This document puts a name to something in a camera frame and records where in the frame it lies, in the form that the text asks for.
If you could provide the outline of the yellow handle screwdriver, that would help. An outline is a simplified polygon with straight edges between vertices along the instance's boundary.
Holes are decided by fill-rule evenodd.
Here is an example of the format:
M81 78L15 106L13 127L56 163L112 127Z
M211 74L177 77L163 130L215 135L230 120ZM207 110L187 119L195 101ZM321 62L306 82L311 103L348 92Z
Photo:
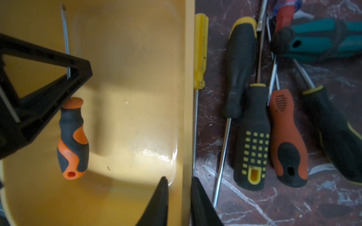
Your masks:
M203 13L196 14L194 28L193 169L196 166L199 91L205 87L209 18Z

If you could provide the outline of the black yellow-capped screwdriver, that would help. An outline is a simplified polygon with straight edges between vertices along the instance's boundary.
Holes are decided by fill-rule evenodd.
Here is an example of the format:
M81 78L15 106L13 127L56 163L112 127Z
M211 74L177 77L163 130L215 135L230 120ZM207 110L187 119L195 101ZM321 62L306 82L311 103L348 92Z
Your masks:
M256 60L256 26L257 22L252 17L239 18L233 24L227 44L224 64L226 97L223 108L223 115L227 120L213 197L214 208L219 199L232 119L241 115L241 99Z

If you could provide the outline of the small orange grey screwdriver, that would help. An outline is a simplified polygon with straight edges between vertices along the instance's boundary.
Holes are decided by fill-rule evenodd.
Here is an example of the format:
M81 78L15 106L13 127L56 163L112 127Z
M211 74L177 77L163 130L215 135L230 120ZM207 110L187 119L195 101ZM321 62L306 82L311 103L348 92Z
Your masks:
M67 180L82 177L88 167L89 141L84 132L81 98L70 97L61 107L60 140L57 145L58 162Z

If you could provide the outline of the green black screwdriver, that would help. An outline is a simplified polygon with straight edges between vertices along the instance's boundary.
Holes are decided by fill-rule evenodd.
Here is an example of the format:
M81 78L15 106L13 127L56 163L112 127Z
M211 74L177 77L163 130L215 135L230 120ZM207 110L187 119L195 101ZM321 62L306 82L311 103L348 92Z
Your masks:
M278 30L271 51L303 63L362 54L362 23L324 18Z

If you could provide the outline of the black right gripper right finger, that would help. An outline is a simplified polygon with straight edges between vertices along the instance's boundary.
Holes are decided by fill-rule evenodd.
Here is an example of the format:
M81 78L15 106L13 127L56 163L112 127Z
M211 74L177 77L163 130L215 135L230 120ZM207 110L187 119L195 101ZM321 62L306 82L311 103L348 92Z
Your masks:
M200 180L191 183L191 223L193 226L223 226Z

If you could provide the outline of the yellow plastic storage box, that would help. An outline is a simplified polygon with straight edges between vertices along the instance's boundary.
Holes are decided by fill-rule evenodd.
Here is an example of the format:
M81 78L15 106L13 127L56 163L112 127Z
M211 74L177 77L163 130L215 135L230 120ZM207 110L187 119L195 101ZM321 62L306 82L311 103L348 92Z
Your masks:
M160 179L167 223L190 217L194 1L1 1L1 33L65 50L93 75L75 93L90 145L88 169L65 179L56 114L1 161L1 201L12 226L134 226Z

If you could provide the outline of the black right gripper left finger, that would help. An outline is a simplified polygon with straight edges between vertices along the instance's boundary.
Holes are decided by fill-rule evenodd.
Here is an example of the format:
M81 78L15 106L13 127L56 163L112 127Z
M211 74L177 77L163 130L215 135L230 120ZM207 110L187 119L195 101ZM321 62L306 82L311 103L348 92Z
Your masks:
M167 226L168 204L168 180L162 177L136 226Z

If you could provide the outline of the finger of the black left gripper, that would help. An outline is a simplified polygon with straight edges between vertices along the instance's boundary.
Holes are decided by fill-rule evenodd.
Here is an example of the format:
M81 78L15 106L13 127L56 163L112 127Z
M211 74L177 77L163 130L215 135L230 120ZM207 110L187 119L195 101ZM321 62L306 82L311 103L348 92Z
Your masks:
M9 55L54 66L71 68L48 85L20 98L1 61L1 158L31 144L62 105L91 77L88 60L1 34L1 56Z

